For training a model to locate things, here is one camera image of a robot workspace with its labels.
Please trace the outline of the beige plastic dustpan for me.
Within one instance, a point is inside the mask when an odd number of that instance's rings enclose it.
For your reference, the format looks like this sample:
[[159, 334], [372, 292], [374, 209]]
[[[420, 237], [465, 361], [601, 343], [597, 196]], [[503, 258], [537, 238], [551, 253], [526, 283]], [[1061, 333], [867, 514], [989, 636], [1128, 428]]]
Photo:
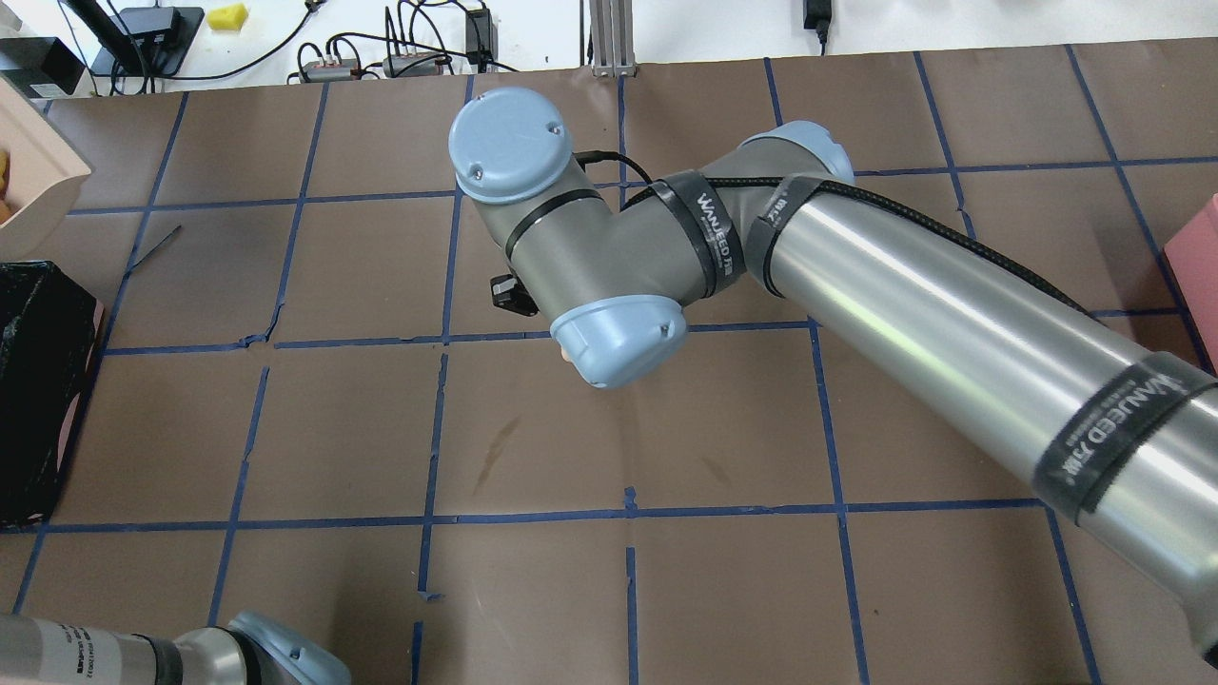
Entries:
[[9, 80], [1, 84], [1, 143], [9, 156], [4, 201], [11, 212], [1, 228], [1, 258], [13, 262], [58, 228], [93, 168]]

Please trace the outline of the bin with black bag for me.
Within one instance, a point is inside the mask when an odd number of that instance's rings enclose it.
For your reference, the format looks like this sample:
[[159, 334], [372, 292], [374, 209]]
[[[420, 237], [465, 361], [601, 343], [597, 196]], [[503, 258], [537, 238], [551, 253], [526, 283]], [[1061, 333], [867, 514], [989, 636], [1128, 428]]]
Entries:
[[52, 261], [1, 268], [1, 524], [48, 519], [91, 385], [104, 303]]

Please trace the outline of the pink plastic bin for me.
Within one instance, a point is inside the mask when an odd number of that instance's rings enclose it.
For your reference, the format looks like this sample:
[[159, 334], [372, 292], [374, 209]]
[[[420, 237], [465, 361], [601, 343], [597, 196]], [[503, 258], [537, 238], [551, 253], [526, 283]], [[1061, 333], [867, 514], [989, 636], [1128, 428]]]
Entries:
[[1202, 351], [1217, 363], [1217, 195], [1170, 235], [1163, 247]]

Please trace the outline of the usb hub near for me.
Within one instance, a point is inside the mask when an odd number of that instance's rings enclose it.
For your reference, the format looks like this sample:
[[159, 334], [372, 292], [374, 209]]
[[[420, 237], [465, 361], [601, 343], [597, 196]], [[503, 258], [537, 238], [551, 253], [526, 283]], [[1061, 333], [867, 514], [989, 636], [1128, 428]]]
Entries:
[[363, 67], [361, 61], [334, 56], [307, 61], [304, 65], [300, 65], [297, 69], [298, 79], [302, 83], [357, 80], [362, 73]]

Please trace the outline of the black power adapter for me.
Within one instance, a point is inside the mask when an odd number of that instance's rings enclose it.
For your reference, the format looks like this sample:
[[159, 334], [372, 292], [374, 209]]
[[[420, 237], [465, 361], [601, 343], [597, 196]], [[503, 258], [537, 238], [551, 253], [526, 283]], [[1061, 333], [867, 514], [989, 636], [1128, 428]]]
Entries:
[[803, 2], [803, 27], [816, 33], [826, 33], [834, 22], [834, 1], [805, 0]]

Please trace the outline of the black monitor stand base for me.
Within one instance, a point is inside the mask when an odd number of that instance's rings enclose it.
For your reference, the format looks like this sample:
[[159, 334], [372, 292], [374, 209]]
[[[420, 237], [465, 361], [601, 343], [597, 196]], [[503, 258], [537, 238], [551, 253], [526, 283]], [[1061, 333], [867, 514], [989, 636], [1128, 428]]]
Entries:
[[88, 65], [95, 77], [175, 78], [205, 20], [199, 6], [113, 9], [110, 2], [61, 1], [99, 43]]

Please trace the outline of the black box on desk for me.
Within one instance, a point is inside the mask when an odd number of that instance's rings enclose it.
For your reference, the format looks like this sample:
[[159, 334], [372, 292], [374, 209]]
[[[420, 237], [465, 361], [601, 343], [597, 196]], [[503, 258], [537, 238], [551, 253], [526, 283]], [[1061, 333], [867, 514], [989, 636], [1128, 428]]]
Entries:
[[1, 74], [26, 98], [69, 98], [86, 78], [86, 65], [56, 37], [1, 39]]

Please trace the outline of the aluminium frame post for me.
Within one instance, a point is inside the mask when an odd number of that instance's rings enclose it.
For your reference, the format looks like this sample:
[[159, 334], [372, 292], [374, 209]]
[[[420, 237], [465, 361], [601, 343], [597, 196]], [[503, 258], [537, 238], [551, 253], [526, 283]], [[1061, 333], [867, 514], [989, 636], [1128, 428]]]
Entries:
[[587, 1], [590, 69], [597, 78], [635, 77], [635, 1]]

